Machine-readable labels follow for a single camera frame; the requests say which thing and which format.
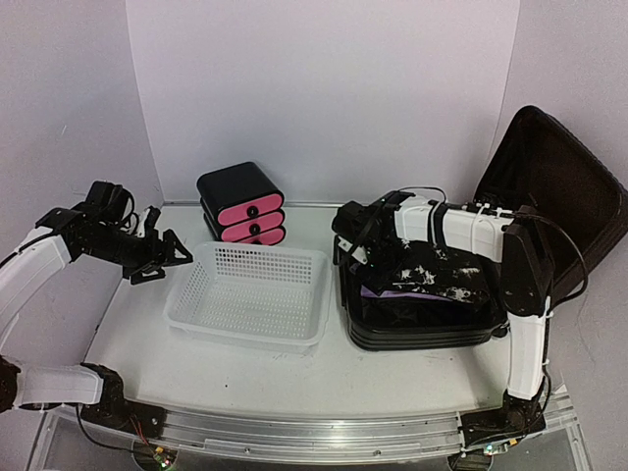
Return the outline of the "black white patterned garment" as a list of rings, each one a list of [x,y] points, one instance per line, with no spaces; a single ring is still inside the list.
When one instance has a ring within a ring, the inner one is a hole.
[[[429,242],[403,240],[382,254],[373,253],[366,265],[355,268],[354,274],[376,295],[395,291],[475,306],[491,297],[479,256]]]

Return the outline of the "purple cloth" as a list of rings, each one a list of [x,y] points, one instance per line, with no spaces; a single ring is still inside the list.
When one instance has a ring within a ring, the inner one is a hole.
[[[414,292],[414,291],[399,291],[399,290],[383,290],[381,293],[375,293],[365,286],[360,287],[360,296],[363,298],[417,298],[434,301],[447,301],[447,298],[433,295],[428,293]]]

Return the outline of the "black pink three-drawer organizer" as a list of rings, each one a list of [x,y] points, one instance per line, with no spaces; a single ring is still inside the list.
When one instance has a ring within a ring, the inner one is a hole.
[[[284,240],[285,197],[254,162],[200,176],[203,219],[220,242],[276,245]]]

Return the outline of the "white perforated plastic basket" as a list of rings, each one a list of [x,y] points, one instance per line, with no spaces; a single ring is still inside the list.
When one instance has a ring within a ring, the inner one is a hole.
[[[165,322],[211,342],[303,353],[325,333],[331,260],[318,250],[207,241],[174,278]]]

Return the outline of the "black ribbed hard-shell suitcase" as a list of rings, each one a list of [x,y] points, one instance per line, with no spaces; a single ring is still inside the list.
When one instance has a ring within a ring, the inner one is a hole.
[[[449,202],[432,187],[424,196]],[[551,306],[578,296],[627,232],[627,191],[563,124],[528,105],[513,117],[472,200],[530,213],[553,261]]]

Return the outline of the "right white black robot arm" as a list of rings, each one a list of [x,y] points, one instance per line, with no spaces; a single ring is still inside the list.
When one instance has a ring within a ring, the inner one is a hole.
[[[345,203],[332,229],[342,304],[357,345],[454,348],[505,330],[501,405],[462,414],[464,445],[488,449],[544,428],[553,261],[535,215],[455,205],[403,188],[369,205]]]

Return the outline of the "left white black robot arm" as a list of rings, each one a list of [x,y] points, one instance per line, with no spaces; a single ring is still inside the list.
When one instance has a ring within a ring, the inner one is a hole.
[[[82,256],[115,264],[132,285],[159,281],[170,267],[187,265],[192,254],[172,230],[159,232],[158,208],[137,213],[122,185],[94,182],[84,201],[57,207],[40,218],[1,263],[1,338],[17,324],[22,308],[56,274]],[[128,433],[159,435],[165,410],[129,400],[114,370],[82,362],[48,367],[1,359],[1,409],[78,408],[86,422]]]

